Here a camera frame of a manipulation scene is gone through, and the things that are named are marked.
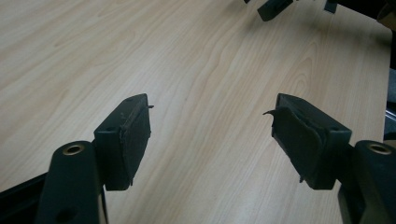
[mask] wooden table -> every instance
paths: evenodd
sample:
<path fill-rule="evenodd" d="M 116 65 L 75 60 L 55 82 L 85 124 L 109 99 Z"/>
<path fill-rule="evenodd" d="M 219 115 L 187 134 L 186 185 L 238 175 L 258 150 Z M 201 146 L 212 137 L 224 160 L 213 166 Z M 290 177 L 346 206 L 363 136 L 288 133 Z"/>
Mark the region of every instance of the wooden table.
<path fill-rule="evenodd" d="M 242 0 L 0 0 L 0 190 L 147 93 L 152 135 L 111 223 L 340 223 L 271 137 L 279 92 L 382 140 L 390 31 L 300 1 L 270 22 Z"/>

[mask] black plastic part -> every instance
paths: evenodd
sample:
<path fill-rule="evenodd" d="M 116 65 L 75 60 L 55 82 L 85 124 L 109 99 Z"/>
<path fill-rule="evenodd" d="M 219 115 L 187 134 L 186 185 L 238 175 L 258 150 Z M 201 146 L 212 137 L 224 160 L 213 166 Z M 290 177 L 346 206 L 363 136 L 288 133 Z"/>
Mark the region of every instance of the black plastic part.
<path fill-rule="evenodd" d="M 312 189 L 332 189 L 337 174 L 333 167 L 352 131 L 307 101 L 280 93 L 272 136 L 289 156 L 299 175 Z"/>
<path fill-rule="evenodd" d="M 327 0 L 326 5 L 324 6 L 324 10 L 334 14 L 337 10 L 337 3 Z"/>
<path fill-rule="evenodd" d="M 95 144 L 106 190 L 125 190 L 145 153 L 150 137 L 146 94 L 122 101 L 95 130 Z"/>
<path fill-rule="evenodd" d="M 344 224 L 360 223 L 365 203 L 359 190 L 350 191 L 342 185 L 338 191 L 338 203 Z"/>
<path fill-rule="evenodd" d="M 293 0 L 269 0 L 258 9 L 263 21 L 270 21 L 287 8 Z"/>
<path fill-rule="evenodd" d="M 373 141 L 355 149 L 352 162 L 366 204 L 360 223 L 396 223 L 396 149 Z"/>
<path fill-rule="evenodd" d="M 107 223 L 90 142 L 58 148 L 51 160 L 35 223 Z"/>
<path fill-rule="evenodd" d="M 46 174 L 0 193 L 0 223 L 33 223 Z"/>
<path fill-rule="evenodd" d="M 396 32 L 392 31 L 392 44 L 390 52 L 390 68 L 396 70 Z"/>

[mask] light wood tabletop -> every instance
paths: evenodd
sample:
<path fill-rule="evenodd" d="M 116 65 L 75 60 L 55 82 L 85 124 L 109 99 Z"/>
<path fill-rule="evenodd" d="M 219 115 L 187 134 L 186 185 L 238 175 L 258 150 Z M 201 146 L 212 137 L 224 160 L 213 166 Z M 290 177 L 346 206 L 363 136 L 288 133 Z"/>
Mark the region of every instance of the light wood tabletop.
<path fill-rule="evenodd" d="M 242 0 L 0 0 L 0 191 L 48 171 L 146 93 L 152 134 L 110 223 L 341 223 L 271 137 L 279 92 L 381 141 L 391 32 L 299 1 L 273 21 Z"/>

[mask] brass insert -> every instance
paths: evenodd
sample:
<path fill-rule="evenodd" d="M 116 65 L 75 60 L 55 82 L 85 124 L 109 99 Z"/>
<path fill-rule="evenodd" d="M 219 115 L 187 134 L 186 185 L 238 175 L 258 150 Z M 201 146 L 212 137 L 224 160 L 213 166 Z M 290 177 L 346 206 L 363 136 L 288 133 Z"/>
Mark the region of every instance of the brass insert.
<path fill-rule="evenodd" d="M 84 150 L 83 145 L 72 145 L 64 149 L 64 155 L 73 156 Z"/>
<path fill-rule="evenodd" d="M 376 153 L 382 154 L 382 155 L 390 155 L 392 153 L 392 151 L 389 148 L 387 148 L 385 146 L 381 146 L 381 145 L 371 144 L 369 146 L 369 148 L 373 152 L 376 152 Z"/>

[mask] screw hole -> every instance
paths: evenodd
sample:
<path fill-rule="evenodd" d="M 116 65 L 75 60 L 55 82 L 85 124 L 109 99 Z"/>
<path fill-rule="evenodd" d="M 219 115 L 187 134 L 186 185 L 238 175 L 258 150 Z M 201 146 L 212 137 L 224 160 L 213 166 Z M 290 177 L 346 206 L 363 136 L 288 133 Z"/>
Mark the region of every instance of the screw hole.
<path fill-rule="evenodd" d="M 389 155 L 392 153 L 392 151 L 390 151 L 389 148 L 387 147 L 383 147 L 380 145 L 370 145 L 369 148 L 373 151 L 376 152 L 378 154 L 382 154 L 382 155 Z"/>
<path fill-rule="evenodd" d="M 79 152 L 81 152 L 84 149 L 84 146 L 82 145 L 74 145 L 74 146 L 70 146 L 64 149 L 64 155 L 66 156 L 73 156 L 78 154 Z"/>
<path fill-rule="evenodd" d="M 65 223 L 73 220 L 78 213 L 76 207 L 69 207 L 62 209 L 58 215 L 56 216 L 56 222 L 58 223 Z"/>

